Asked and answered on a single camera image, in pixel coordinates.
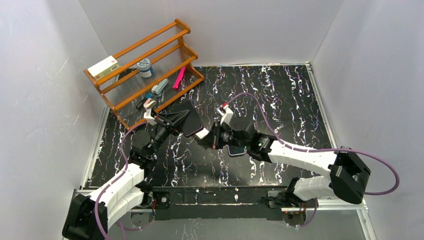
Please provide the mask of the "black phone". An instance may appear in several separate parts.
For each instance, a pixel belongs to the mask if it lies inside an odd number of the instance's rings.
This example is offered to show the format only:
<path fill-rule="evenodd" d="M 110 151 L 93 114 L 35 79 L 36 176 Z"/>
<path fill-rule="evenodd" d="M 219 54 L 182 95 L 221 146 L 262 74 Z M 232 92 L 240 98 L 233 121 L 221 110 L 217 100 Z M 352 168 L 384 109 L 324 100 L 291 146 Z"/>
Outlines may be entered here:
<path fill-rule="evenodd" d="M 177 113 L 182 110 L 189 110 L 189 115 L 186 118 L 182 129 L 182 133 L 185 137 L 191 137 L 204 128 L 199 114 L 190 100 L 178 103 L 173 110 L 174 111 L 170 113 Z"/>

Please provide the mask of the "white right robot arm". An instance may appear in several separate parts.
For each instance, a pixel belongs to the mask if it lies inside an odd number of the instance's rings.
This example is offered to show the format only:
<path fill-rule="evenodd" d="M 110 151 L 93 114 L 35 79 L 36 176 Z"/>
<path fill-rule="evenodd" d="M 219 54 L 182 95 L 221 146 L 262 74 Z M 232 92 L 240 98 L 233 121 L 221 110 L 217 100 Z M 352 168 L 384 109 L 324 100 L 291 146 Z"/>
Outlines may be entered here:
<path fill-rule="evenodd" d="M 309 178 L 295 177 L 285 190 L 268 197 L 281 205 L 299 205 L 324 197 L 360 204 L 371 175 L 367 165 L 349 148 L 325 151 L 283 144 L 275 136 L 257 131 L 251 123 L 235 129 L 215 122 L 210 132 L 197 142 L 214 150 L 224 146 L 241 147 L 257 161 L 287 164 L 318 174 Z"/>

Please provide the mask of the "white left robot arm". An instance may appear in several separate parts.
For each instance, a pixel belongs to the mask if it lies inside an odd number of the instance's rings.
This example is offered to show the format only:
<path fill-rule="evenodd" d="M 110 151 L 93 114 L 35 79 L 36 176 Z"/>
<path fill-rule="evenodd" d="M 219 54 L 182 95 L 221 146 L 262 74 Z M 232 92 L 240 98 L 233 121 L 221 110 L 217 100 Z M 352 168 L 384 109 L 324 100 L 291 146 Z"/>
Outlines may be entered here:
<path fill-rule="evenodd" d="M 129 154 L 121 154 L 123 169 L 100 188 L 72 199 L 62 236 L 68 240 L 108 240 L 110 226 L 140 205 L 145 193 L 151 191 L 145 178 L 156 164 L 157 152 L 169 135 L 182 132 L 189 114 L 189 110 L 164 114 L 146 111 L 146 123 L 156 127 L 155 135 L 136 128 L 127 132 L 133 135 L 132 146 Z"/>

